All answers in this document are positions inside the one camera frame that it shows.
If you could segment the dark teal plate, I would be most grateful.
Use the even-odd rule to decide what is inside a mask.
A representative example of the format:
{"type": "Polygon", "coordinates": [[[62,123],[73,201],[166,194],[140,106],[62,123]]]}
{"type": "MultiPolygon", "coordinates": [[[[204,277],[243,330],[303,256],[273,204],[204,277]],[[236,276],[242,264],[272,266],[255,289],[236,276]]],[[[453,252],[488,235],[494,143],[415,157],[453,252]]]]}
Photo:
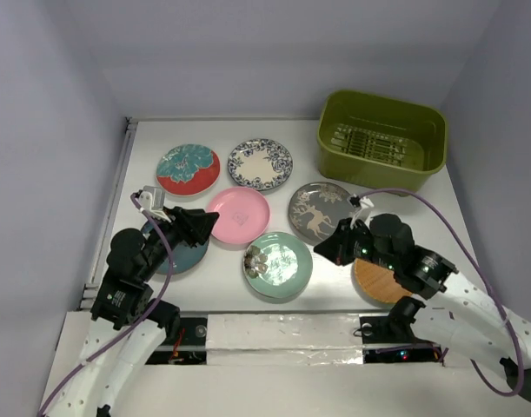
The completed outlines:
{"type": "MultiPolygon", "coordinates": [[[[153,229],[153,226],[149,222],[145,222],[141,228],[141,232],[145,238],[149,238],[149,233],[153,229]]],[[[190,247],[185,243],[178,244],[173,249],[173,268],[172,275],[179,275],[192,269],[197,265],[203,257],[206,255],[209,246],[209,240],[203,245],[196,245],[190,247]]],[[[168,256],[165,261],[157,269],[158,275],[165,276],[169,271],[168,256]]]]}

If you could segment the grey deer plate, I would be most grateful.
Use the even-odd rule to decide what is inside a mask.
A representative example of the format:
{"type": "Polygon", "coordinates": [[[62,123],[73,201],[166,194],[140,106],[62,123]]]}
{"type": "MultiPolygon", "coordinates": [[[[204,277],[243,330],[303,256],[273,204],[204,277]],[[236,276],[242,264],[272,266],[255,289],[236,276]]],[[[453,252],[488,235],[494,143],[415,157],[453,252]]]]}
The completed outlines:
{"type": "Polygon", "coordinates": [[[290,223],[308,241],[322,242],[334,233],[341,219],[352,215],[349,197],[345,188],[331,182],[305,184],[290,198],[290,223]]]}

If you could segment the pink plastic plate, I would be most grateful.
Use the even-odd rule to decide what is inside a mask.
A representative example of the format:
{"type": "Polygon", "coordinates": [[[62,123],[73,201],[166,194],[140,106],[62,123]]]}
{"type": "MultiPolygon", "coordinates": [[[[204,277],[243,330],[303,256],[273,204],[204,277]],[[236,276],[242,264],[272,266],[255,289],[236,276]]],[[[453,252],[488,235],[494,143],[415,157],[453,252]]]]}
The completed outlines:
{"type": "Polygon", "coordinates": [[[251,243],[265,232],[271,217],[266,198],[245,187],[219,192],[209,202],[207,211],[219,214],[212,236],[231,245],[251,243]]]}

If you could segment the red teal floral plate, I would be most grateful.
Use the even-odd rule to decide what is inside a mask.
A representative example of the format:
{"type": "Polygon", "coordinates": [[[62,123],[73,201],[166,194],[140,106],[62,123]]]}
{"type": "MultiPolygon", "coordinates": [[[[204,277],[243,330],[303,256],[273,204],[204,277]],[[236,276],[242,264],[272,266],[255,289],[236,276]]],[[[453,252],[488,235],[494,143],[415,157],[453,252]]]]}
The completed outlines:
{"type": "Polygon", "coordinates": [[[198,195],[218,180],[221,163],[207,146],[183,144],[169,150],[156,166],[156,180],[175,196],[198,195]]]}

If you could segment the mint green flower plate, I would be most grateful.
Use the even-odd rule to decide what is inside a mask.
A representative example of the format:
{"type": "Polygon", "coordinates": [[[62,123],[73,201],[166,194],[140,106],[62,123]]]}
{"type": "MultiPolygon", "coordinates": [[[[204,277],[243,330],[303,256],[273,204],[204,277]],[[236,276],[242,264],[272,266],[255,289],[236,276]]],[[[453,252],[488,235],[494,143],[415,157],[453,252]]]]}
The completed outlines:
{"type": "Polygon", "coordinates": [[[258,294],[285,301],[298,296],[313,272],[309,248],[294,235],[271,232],[254,240],[245,250],[242,271],[258,294]]]}

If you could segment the orange woven round plate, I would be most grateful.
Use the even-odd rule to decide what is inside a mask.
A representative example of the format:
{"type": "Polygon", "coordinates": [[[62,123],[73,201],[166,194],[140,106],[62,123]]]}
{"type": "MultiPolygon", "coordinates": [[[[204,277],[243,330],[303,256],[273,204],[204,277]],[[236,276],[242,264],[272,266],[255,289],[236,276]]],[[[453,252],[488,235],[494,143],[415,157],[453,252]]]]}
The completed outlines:
{"type": "Polygon", "coordinates": [[[354,262],[355,283],[360,291],[372,301],[395,304],[411,293],[398,284],[391,270],[356,260],[354,262]]]}

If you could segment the blue white floral plate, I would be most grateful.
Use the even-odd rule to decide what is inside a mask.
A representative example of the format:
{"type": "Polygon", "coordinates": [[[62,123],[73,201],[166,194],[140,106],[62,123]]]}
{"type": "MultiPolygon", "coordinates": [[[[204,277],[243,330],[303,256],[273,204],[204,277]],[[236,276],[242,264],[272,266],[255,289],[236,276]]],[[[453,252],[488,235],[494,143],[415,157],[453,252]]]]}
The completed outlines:
{"type": "Polygon", "coordinates": [[[283,185],[293,172],[294,161],[278,141],[250,139],[229,153],[227,169],[232,180],[243,187],[270,191],[283,185]]]}

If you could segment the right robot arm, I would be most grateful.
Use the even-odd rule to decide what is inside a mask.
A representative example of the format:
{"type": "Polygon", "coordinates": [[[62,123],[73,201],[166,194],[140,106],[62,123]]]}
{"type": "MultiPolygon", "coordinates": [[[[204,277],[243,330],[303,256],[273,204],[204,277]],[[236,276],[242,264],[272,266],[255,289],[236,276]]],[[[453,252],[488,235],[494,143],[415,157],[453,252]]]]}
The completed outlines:
{"type": "Polygon", "coordinates": [[[531,402],[531,322],[498,306],[452,262],[417,245],[397,215],[378,215],[370,223],[343,219],[314,251],[338,266],[362,260],[391,271],[409,292],[388,314],[394,339],[412,337],[453,349],[531,402]]]}

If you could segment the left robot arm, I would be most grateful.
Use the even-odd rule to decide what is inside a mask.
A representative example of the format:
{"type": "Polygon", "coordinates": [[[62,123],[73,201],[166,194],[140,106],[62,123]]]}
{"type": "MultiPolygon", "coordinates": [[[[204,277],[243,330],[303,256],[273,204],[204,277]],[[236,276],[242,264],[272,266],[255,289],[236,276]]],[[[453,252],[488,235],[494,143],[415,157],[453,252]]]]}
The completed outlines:
{"type": "Polygon", "coordinates": [[[39,415],[116,414],[147,359],[179,333],[179,308],[154,295],[149,280],[177,245],[207,243],[218,218],[202,209],[166,208],[148,234],[126,228],[112,238],[81,353],[39,415]]]}

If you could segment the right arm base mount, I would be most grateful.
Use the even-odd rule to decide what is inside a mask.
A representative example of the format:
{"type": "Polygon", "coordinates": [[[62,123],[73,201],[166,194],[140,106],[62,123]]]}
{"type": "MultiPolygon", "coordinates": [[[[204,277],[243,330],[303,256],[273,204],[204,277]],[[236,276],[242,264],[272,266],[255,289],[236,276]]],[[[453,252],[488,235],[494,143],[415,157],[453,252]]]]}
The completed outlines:
{"type": "Polygon", "coordinates": [[[353,336],[362,341],[366,364],[443,363],[448,349],[393,327],[386,315],[360,317],[353,336]]]}

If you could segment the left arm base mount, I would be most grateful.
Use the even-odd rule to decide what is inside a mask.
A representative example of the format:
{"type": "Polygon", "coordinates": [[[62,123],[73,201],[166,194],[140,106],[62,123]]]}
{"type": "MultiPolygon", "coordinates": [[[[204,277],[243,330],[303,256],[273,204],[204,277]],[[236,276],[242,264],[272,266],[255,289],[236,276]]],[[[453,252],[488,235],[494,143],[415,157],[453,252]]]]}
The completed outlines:
{"type": "Polygon", "coordinates": [[[162,343],[147,365],[205,365],[207,363],[207,316],[182,317],[175,336],[162,343]]]}

